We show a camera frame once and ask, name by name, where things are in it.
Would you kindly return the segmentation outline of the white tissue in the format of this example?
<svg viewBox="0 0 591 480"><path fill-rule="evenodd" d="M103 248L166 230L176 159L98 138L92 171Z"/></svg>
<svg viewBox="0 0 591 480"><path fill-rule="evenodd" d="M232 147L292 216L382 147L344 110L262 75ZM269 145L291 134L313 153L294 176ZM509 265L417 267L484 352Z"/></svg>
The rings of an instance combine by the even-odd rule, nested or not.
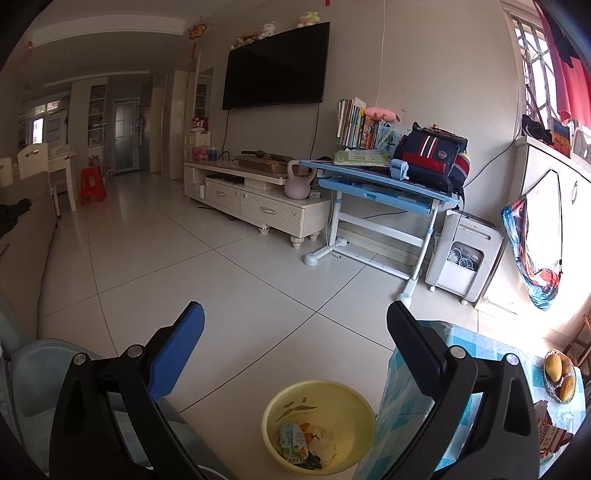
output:
<svg viewBox="0 0 591 480"><path fill-rule="evenodd" d="M308 452L318 458L322 467L328 466L337 454L335 431L318 426L312 426L307 433Z"/></svg>

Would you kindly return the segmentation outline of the red snack bag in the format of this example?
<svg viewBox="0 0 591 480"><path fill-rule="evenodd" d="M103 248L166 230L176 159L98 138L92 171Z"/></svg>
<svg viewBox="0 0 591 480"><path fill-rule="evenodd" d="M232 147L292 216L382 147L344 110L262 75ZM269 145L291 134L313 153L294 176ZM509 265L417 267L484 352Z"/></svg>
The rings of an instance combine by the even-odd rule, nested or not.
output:
<svg viewBox="0 0 591 480"><path fill-rule="evenodd" d="M540 445L540 463L549 461L562 447L568 445L574 435L553 424L548 413L548 402L540 400L534 404Z"/></svg>

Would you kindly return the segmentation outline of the blue checkered tablecloth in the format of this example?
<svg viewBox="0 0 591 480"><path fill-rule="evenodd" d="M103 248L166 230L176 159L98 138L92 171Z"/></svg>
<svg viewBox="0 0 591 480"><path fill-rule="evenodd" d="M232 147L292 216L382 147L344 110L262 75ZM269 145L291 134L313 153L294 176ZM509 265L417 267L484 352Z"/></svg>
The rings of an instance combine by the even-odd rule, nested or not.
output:
<svg viewBox="0 0 591 480"><path fill-rule="evenodd" d="M453 324L418 322L445 343L443 395L433 400L421 392L396 347L374 443L355 478L480 478L478 463L492 465L497 476L547 476L576 440L541 464L534 404L546 400L553 424L575 436L585 420L581 392L561 404L546 389L544 358Z"/></svg>

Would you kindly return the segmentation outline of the yellow plastic basin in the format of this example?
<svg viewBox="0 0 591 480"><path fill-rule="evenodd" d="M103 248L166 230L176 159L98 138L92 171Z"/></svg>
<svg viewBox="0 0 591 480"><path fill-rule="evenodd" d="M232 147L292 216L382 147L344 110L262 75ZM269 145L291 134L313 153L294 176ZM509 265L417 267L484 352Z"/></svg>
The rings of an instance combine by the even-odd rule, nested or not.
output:
<svg viewBox="0 0 591 480"><path fill-rule="evenodd" d="M308 452L303 464L290 464L280 453L280 426L295 423L307 433L312 426L335 431L337 454L322 467ZM308 380L277 393L263 411L263 444L283 469L304 476L329 476L356 466L367 455L376 434L376 415L369 402L351 387L328 380Z"/></svg>

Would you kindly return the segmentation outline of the white air purifier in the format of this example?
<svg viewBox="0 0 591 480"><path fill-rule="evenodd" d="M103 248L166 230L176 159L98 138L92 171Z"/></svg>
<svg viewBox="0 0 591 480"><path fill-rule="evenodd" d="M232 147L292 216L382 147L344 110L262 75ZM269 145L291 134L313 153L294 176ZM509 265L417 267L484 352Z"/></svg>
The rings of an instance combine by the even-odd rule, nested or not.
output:
<svg viewBox="0 0 591 480"><path fill-rule="evenodd" d="M429 291L443 289L458 296L463 305L476 304L502 242L492 223L461 210L447 210L425 276Z"/></svg>

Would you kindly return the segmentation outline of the yellow mango left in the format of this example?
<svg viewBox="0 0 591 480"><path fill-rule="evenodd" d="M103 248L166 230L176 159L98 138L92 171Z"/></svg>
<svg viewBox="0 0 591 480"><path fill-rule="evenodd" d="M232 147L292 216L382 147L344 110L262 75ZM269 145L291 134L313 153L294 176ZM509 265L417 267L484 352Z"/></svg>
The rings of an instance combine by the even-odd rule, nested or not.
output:
<svg viewBox="0 0 591 480"><path fill-rule="evenodd" d="M548 354L545 359L544 368L546 376L551 382L557 383L562 379L563 365L562 358L559 354Z"/></svg>

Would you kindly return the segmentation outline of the yellow mango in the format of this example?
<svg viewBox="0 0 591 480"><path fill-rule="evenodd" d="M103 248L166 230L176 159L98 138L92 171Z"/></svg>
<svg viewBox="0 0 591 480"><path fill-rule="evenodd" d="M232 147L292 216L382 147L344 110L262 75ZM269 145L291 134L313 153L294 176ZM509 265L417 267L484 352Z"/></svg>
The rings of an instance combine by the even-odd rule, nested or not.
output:
<svg viewBox="0 0 591 480"><path fill-rule="evenodd" d="M559 354L548 354L545 359L544 368L546 376L551 382L557 383L562 379L563 365L562 358Z"/></svg>
<svg viewBox="0 0 591 480"><path fill-rule="evenodd" d="M567 375L563 378L560 390L559 398L562 402L569 402L575 391L576 377L574 375Z"/></svg>

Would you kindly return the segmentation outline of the grey green sofa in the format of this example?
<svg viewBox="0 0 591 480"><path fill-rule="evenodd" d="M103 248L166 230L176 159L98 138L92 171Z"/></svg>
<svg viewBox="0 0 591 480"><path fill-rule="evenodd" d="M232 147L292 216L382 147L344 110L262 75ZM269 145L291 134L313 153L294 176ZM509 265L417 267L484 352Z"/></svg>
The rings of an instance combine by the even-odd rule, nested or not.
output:
<svg viewBox="0 0 591 480"><path fill-rule="evenodd" d="M2 478L233 478L167 396L150 398L148 342L101 358L38 340L2 356Z"/></svg>

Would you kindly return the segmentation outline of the colourful hanging bag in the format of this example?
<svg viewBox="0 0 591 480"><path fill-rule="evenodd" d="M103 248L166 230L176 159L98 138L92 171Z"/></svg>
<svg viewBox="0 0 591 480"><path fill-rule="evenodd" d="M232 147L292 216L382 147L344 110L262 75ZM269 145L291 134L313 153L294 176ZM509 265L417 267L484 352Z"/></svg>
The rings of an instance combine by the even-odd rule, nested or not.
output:
<svg viewBox="0 0 591 480"><path fill-rule="evenodd" d="M501 211L501 220L515 266L532 304L542 311L550 309L559 293L563 275L563 240L557 260L544 258L543 248L535 245L530 233L528 195L524 194Z"/></svg>

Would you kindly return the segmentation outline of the dark fruit plate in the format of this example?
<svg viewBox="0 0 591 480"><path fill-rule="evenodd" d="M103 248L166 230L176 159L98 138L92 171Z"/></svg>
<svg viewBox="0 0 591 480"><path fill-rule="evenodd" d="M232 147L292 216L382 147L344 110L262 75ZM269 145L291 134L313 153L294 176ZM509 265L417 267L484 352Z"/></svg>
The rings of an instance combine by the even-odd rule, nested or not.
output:
<svg viewBox="0 0 591 480"><path fill-rule="evenodd" d="M562 358L562 365L563 365L562 379L557 383L553 383L548 379L548 377L546 376L545 368L544 368L545 359L546 359L547 355L550 353L557 353ZM560 390L560 386L561 386L563 378L567 375L574 375L576 377L574 364L569 357L567 357L564 353L557 351L557 350L549 351L546 354L544 361L543 361L543 373L544 373L544 381L545 381L546 389L552 398L554 398L557 402L559 402L561 404L567 404L574 398L576 387L575 387L574 395L569 402L562 402L559 398L559 390Z"/></svg>

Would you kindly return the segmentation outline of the blue children study desk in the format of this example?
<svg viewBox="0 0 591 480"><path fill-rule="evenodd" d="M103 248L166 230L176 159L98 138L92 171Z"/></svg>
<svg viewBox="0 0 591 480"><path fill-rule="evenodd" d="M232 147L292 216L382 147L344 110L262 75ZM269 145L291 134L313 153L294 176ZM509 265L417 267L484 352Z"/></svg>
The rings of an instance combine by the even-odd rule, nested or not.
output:
<svg viewBox="0 0 591 480"><path fill-rule="evenodd" d="M332 253L356 260L363 265L371 266L404 280L406 285L397 299L406 306L410 306L428 247L434 235L437 216L442 211L458 206L460 198L455 194L446 195L408 180L396 180L388 175L360 168L311 160L301 160L300 164L304 167L324 171L325 174L318 180L318 185L325 190L332 191L334 194L327 244L321 249L305 255L304 264L308 267L315 267L318 265L318 261ZM346 195L393 207L407 213L425 216L430 219L430 222L425 233L421 236L375 223L370 219L342 212L342 202L344 202ZM348 240L338 236L339 225L342 223L356 225L418 248L420 253L413 270L406 273L349 251L346 248Z"/></svg>

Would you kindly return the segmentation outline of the yellow mango right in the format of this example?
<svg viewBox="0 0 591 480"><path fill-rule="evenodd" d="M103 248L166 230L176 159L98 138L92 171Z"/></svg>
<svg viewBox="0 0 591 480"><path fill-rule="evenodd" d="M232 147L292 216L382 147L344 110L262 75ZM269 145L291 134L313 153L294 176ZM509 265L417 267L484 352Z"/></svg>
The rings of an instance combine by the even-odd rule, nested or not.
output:
<svg viewBox="0 0 591 480"><path fill-rule="evenodd" d="M576 377L574 375L567 375L563 378L560 390L559 398L562 402L569 402L575 391Z"/></svg>

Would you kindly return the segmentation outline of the wooden chair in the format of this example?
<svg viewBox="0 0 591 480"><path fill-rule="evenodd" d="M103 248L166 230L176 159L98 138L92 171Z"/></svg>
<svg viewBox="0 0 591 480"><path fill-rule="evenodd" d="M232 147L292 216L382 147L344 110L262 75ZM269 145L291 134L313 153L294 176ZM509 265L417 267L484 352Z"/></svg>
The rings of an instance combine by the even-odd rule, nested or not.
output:
<svg viewBox="0 0 591 480"><path fill-rule="evenodd" d="M590 349L590 314L586 313L570 343L569 355L575 366L581 367L589 362Z"/></svg>

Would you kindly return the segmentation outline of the white tv cabinet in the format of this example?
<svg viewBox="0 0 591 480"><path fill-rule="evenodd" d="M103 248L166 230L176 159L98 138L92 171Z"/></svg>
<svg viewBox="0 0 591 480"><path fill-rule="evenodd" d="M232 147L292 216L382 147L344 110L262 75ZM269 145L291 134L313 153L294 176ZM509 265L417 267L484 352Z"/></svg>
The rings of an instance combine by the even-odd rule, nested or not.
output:
<svg viewBox="0 0 591 480"><path fill-rule="evenodd" d="M231 161L185 161L184 195L259 228L276 229L300 249L304 240L317 240L329 223L329 199L290 199L284 174L242 168Z"/></svg>

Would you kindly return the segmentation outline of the white balcony cabinet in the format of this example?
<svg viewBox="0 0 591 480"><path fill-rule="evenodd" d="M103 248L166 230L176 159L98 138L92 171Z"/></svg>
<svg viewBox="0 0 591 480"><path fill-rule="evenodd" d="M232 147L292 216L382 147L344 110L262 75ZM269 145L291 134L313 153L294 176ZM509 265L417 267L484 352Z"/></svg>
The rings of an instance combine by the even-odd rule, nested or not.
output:
<svg viewBox="0 0 591 480"><path fill-rule="evenodd" d="M551 264L563 240L559 293L547 311L530 301L506 246L484 294L487 306L520 320L547 338L564 343L578 328L590 304L590 164L567 157L531 137L517 141L506 205L527 194L530 233Z"/></svg>

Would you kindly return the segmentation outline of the red plastic stool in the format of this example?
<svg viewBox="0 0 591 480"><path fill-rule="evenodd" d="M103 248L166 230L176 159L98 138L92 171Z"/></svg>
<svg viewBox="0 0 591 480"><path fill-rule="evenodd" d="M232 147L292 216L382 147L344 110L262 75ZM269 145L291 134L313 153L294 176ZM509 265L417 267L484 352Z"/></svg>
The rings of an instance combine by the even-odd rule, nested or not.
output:
<svg viewBox="0 0 591 480"><path fill-rule="evenodd" d="M80 171L80 202L82 205L103 201L106 188L99 166L83 168Z"/></svg>

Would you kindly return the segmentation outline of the navy red school backpack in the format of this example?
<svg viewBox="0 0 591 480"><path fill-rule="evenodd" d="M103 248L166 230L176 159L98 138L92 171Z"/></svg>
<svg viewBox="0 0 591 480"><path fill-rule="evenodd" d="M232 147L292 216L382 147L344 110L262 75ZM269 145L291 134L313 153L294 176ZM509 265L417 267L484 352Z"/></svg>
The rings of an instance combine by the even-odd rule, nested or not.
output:
<svg viewBox="0 0 591 480"><path fill-rule="evenodd" d="M394 150L394 159L408 164L408 180L446 195L464 197L471 169L468 140L437 126L414 122Z"/></svg>

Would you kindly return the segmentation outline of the pink kettlebell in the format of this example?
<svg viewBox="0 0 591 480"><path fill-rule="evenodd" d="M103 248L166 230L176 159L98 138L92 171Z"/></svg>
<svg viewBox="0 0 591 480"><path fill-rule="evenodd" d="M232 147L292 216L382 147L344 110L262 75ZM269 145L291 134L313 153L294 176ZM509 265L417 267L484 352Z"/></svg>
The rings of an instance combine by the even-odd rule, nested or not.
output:
<svg viewBox="0 0 591 480"><path fill-rule="evenodd" d="M283 191L287 198L304 200L310 196L311 182L314 181L318 169L308 167L310 173L307 176L303 176L294 173L294 167L296 166L300 166L300 162L297 160L290 160L287 163L287 182L283 185Z"/></svg>

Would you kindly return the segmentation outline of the row of books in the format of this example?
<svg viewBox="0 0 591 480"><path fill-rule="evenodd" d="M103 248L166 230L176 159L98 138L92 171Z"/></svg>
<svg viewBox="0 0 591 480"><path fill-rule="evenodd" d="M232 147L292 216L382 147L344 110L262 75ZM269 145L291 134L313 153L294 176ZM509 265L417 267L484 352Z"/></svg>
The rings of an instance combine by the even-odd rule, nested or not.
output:
<svg viewBox="0 0 591 480"><path fill-rule="evenodd" d="M349 149L386 149L399 122L375 121L365 115L367 103L359 97L339 99L335 142Z"/></svg>

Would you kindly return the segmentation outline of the pink plush toy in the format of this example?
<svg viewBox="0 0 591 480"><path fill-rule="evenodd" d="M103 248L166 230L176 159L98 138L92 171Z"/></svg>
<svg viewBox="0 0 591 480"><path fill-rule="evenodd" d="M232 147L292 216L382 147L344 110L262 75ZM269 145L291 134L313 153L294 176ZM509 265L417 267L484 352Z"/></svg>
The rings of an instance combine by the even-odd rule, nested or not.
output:
<svg viewBox="0 0 591 480"><path fill-rule="evenodd" d="M365 109L365 115L370 119L375 121L384 121L384 122L400 122L401 119L399 115L389 109L380 108L380 107L367 107Z"/></svg>

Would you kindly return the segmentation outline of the white dining chair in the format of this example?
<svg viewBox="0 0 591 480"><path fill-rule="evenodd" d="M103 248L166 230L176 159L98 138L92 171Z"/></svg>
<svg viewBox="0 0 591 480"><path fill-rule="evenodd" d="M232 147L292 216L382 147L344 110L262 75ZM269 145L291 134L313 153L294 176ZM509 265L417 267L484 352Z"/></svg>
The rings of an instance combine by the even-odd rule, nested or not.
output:
<svg viewBox="0 0 591 480"><path fill-rule="evenodd" d="M72 173L72 159L75 156L76 153L69 149L51 156L47 143L28 145L17 154L19 177L24 180L41 172L50 175L51 173L64 171L70 209L75 212L77 202Z"/></svg>

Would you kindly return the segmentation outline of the red hanging garment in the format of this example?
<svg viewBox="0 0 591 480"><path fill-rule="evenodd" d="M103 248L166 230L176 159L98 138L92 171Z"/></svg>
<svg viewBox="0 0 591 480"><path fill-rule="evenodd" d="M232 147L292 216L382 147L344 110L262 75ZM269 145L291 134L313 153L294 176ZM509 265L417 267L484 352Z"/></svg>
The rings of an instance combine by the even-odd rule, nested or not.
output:
<svg viewBox="0 0 591 480"><path fill-rule="evenodd" d="M547 37L556 84L557 112L562 123L576 120L590 128L590 75L556 21L534 2Z"/></svg>

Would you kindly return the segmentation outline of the black wall television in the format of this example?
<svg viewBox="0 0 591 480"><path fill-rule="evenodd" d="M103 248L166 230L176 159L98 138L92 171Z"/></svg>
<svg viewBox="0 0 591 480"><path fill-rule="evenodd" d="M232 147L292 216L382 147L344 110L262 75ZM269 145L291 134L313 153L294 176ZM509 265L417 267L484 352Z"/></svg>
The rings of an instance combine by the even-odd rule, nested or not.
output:
<svg viewBox="0 0 591 480"><path fill-rule="evenodd" d="M228 54L222 108L324 101L331 24L291 29Z"/></svg>

